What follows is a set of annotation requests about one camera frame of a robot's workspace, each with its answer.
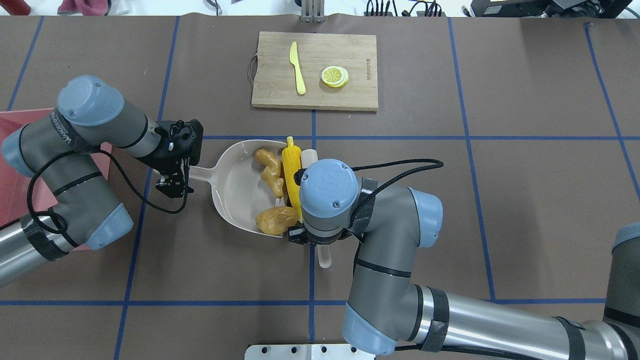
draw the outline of lemon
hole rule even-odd
[[[340,66],[329,66],[322,70],[322,81],[332,88],[340,88],[349,82],[347,69]]]

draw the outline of yellow corn cob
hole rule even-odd
[[[284,167],[284,179],[287,185],[287,193],[291,206],[298,212],[298,218],[302,222],[302,207],[300,206],[300,186],[296,185],[293,175],[302,168],[300,154],[302,150],[293,144],[293,136],[287,136],[287,147],[282,150],[282,166]]]

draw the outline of metal bracket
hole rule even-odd
[[[244,360],[375,360],[349,344],[252,345]]]
[[[324,0],[302,0],[302,22],[324,22]]]

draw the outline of pink cloth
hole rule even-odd
[[[62,0],[58,7],[58,14],[82,13],[84,16],[103,16],[108,12],[108,0]]]
[[[51,109],[0,112],[0,143],[24,124],[48,116],[50,112]],[[104,143],[100,148],[111,152],[111,144]],[[92,154],[92,158],[104,178],[108,178],[111,160],[103,154]],[[6,224],[28,212],[26,199],[30,180],[30,178],[18,174],[0,156],[0,224]],[[33,188],[33,207],[35,210],[43,211],[57,203],[58,201],[49,187],[42,179],[38,179]],[[89,250],[89,247],[82,245],[76,250]]]

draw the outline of cutting board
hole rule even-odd
[[[305,95],[296,92],[294,67],[289,62],[294,41],[298,42]],[[378,51],[374,35],[261,31],[257,56],[251,100],[256,108],[378,110]],[[347,85],[330,88],[322,82],[322,70],[331,65],[347,69]]]

